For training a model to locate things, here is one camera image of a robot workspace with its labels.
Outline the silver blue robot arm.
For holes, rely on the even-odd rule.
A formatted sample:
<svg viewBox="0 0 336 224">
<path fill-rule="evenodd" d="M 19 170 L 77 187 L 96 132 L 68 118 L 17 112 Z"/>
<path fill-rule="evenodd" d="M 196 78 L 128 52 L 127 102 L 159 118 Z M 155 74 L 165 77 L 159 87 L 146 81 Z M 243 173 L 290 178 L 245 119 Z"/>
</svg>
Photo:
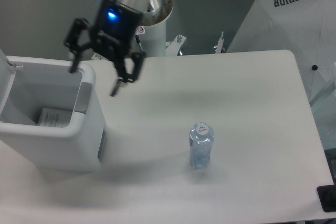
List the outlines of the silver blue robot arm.
<svg viewBox="0 0 336 224">
<path fill-rule="evenodd" d="M 126 83 L 137 81 L 145 52 L 133 50 L 131 43 L 149 3 L 150 0 L 102 0 L 93 24 L 76 18 L 64 41 L 73 55 L 70 73 L 77 71 L 83 52 L 91 49 L 114 64 L 118 78 L 112 97 Z"/>
</svg>

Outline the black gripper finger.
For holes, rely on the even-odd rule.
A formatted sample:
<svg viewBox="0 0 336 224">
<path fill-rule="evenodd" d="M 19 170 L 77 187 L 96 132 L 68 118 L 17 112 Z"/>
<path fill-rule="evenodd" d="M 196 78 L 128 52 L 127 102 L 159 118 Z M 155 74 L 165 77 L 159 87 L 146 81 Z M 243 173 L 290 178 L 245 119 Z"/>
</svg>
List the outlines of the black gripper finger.
<svg viewBox="0 0 336 224">
<path fill-rule="evenodd" d="M 72 64 L 69 68 L 69 73 L 75 73 L 78 69 L 78 66 L 82 60 L 82 53 L 91 48 L 91 40 L 79 45 L 78 41 L 80 39 L 81 33 L 86 30 L 90 31 L 91 25 L 88 20 L 85 18 L 76 18 L 64 40 L 64 45 L 69 49 L 69 53 L 73 55 Z"/>
<path fill-rule="evenodd" d="M 126 70 L 124 56 L 114 56 L 113 64 L 117 71 L 116 82 L 113 86 L 110 96 L 115 97 L 118 90 L 124 87 L 127 83 L 134 83 L 138 80 L 140 72 L 144 63 L 146 53 L 144 51 L 132 51 L 131 60 L 133 61 L 132 72 L 128 73 Z"/>
</svg>

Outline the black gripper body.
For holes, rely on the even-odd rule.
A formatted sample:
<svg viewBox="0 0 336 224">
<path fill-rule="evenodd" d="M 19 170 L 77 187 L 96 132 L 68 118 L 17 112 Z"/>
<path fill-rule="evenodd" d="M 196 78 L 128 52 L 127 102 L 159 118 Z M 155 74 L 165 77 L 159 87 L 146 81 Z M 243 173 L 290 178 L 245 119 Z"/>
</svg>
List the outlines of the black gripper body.
<svg viewBox="0 0 336 224">
<path fill-rule="evenodd" d="M 135 29 L 143 13 L 116 0 L 102 0 L 89 31 L 92 49 L 110 61 L 128 54 Z"/>
</svg>

